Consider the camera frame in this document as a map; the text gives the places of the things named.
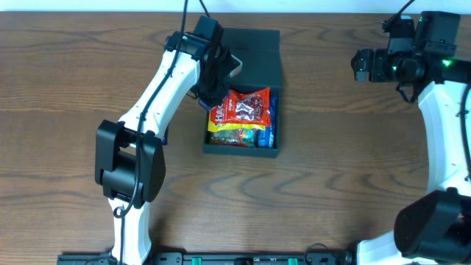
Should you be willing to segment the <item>red Hacks candy bag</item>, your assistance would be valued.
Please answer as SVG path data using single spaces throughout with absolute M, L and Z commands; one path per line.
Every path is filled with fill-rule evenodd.
M 270 88 L 252 93 L 230 89 L 222 103 L 211 110 L 212 120 L 215 124 L 259 124 L 269 127 L 269 103 Z

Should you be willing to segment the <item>yellow Hacks candy bag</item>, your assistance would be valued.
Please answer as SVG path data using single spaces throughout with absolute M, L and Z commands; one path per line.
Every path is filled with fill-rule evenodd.
M 212 120 L 213 118 L 213 111 L 210 112 L 209 120 L 208 120 L 208 131 L 211 133 L 217 133 L 223 130 L 239 130 L 239 129 L 248 129 L 248 130 L 265 130 L 266 127 L 264 125 L 259 124 L 215 124 Z

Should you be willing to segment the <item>Haribo worms candy bag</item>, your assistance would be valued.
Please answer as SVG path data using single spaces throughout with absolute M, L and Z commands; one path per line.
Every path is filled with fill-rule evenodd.
M 237 129 L 222 130 L 211 132 L 209 137 L 210 144 L 230 145 L 242 147 L 254 147 L 257 138 L 257 130 L 255 129 Z

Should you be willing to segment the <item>blue cookie pack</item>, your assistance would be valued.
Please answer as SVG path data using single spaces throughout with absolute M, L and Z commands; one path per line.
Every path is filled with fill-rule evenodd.
M 269 103 L 270 126 L 258 131 L 258 148 L 273 149 L 275 145 L 277 97 L 271 96 Z

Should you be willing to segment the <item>blue eclipse gum pack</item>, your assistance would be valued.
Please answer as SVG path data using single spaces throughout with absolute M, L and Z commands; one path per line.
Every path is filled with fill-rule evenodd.
M 205 103 L 203 100 L 199 99 L 199 105 L 205 109 L 206 111 L 210 112 L 212 107 L 210 105 L 208 105 L 207 103 Z

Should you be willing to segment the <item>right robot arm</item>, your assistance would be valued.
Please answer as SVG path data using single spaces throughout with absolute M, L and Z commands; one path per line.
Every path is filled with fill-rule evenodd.
M 391 232 L 358 243 L 357 264 L 470 262 L 470 63 L 455 56 L 460 17 L 396 13 L 382 23 L 385 49 L 360 49 L 351 61 L 358 82 L 393 82 L 417 103 L 428 145 L 424 197 L 402 209 Z

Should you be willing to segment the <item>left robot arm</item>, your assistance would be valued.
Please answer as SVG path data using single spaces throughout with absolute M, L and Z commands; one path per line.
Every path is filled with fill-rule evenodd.
M 193 32 L 167 37 L 158 70 L 139 100 L 117 122 L 96 131 L 95 181 L 113 210 L 111 264 L 144 264 L 152 249 L 149 206 L 166 174 L 163 139 L 188 92 L 210 110 L 222 103 L 241 61 L 223 47 L 223 27 L 202 16 Z

